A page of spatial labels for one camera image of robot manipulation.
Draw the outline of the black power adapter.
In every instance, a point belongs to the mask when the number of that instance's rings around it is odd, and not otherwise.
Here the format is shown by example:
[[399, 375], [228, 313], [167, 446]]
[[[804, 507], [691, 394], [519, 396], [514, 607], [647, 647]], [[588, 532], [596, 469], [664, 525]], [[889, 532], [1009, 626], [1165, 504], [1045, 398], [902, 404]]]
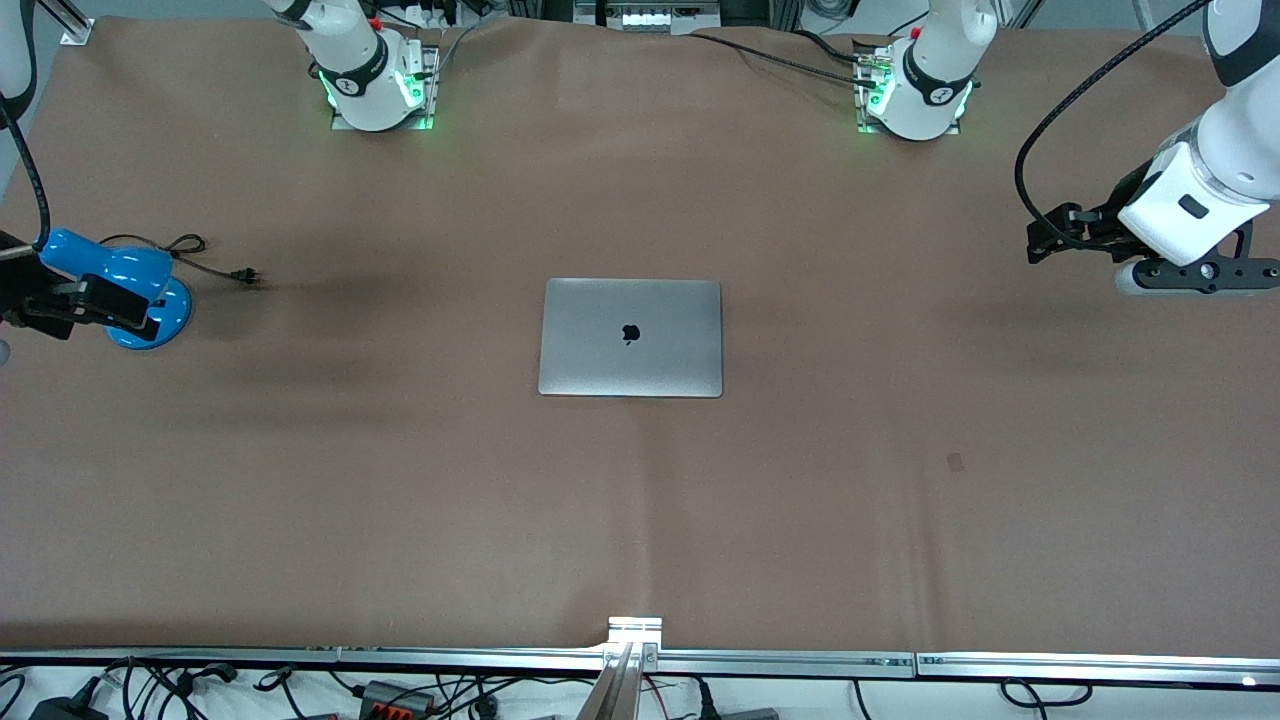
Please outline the black power adapter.
[[110, 720], [92, 707], [100, 679], [91, 676], [72, 697], [54, 697], [40, 701], [28, 720]]

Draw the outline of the grey laptop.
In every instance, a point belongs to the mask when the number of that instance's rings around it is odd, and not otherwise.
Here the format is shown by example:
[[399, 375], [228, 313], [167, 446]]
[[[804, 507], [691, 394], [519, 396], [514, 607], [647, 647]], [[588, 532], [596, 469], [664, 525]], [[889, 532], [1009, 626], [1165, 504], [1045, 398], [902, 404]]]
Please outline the grey laptop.
[[538, 392], [563, 397], [721, 397], [721, 283], [550, 278], [541, 318]]

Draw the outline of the brown table mat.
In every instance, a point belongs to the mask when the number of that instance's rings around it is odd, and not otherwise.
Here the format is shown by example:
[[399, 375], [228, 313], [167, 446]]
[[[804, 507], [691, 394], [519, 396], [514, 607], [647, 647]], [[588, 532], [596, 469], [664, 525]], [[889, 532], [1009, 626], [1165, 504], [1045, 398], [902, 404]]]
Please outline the brown table mat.
[[[698, 38], [499, 20], [333, 131], [273, 20], [104, 18], [52, 219], [207, 240], [189, 328], [4, 329], [0, 646], [1280, 657], [1280, 292], [1025, 260], [1018, 147], [1128, 33], [1014, 31], [959, 135]], [[722, 286], [718, 398], [538, 392], [550, 278]]]

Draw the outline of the grey connector box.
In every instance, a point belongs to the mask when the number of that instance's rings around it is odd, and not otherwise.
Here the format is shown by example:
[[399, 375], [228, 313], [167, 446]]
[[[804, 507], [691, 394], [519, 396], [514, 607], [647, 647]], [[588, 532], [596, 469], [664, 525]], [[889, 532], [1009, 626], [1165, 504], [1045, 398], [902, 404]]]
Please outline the grey connector box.
[[428, 692], [387, 682], [367, 682], [357, 689], [358, 720], [429, 720], [436, 705]]

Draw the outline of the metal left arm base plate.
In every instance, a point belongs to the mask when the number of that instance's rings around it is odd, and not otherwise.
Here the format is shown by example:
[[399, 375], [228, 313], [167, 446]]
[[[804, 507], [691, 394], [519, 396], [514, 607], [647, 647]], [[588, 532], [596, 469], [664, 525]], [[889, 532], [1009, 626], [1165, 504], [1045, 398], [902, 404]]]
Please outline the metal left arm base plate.
[[968, 76], [943, 82], [919, 69], [911, 59], [911, 38], [897, 38], [863, 56], [856, 79], [868, 87], [856, 88], [858, 123], [861, 132], [891, 133], [923, 142], [957, 133], [957, 122], [974, 88]]

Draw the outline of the aluminium frame corner bracket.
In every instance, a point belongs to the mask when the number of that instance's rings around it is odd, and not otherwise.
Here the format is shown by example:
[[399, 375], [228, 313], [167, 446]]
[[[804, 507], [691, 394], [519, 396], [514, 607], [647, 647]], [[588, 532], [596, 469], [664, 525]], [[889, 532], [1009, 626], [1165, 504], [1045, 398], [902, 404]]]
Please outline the aluminium frame corner bracket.
[[61, 28], [60, 45], [84, 46], [95, 19], [82, 12], [76, 0], [35, 0]]

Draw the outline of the aluminium table edge rail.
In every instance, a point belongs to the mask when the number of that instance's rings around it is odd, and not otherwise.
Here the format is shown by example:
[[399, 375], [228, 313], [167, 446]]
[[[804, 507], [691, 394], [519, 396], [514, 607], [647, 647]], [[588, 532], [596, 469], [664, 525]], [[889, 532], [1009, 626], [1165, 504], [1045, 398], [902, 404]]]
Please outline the aluminium table edge rail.
[[[138, 647], [0, 650], [0, 662], [105, 664], [123, 657], [193, 664], [228, 661], [343, 666], [479, 667], [590, 673], [605, 647], [582, 650]], [[1280, 659], [1224, 659], [1106, 653], [1000, 653], [900, 651], [658, 650], [649, 673], [726, 676], [936, 679], [968, 682], [1006, 676], [1042, 682], [1225, 685], [1280, 691]]]

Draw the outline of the white power strip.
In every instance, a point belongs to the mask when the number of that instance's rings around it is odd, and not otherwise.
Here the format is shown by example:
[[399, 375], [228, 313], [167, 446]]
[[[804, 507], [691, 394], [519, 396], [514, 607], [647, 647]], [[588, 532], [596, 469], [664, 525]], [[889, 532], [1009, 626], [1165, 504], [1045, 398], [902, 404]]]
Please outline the white power strip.
[[573, 0], [572, 22], [640, 35], [691, 35], [721, 27], [719, 0]]

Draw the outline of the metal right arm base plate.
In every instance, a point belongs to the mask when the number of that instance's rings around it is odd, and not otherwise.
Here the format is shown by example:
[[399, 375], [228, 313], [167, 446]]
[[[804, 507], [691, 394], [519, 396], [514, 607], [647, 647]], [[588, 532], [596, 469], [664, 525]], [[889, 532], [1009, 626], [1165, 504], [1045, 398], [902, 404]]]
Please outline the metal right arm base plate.
[[404, 40], [384, 53], [380, 65], [371, 65], [361, 95], [348, 95], [355, 81], [326, 70], [317, 73], [332, 109], [330, 128], [364, 133], [430, 131], [434, 127], [440, 83], [442, 54], [438, 46]]

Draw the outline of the blue desk lamp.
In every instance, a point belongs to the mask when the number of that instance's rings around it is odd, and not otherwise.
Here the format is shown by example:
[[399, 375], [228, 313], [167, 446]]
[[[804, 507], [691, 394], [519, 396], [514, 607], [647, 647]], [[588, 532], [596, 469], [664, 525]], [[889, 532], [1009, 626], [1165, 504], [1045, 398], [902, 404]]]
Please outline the blue desk lamp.
[[134, 351], [159, 348], [188, 324], [195, 302], [189, 288], [174, 275], [174, 261], [164, 251], [145, 246], [108, 247], [65, 228], [55, 228], [38, 251], [45, 266], [79, 279], [105, 277], [145, 296], [150, 323], [142, 331], [102, 325], [111, 342]]

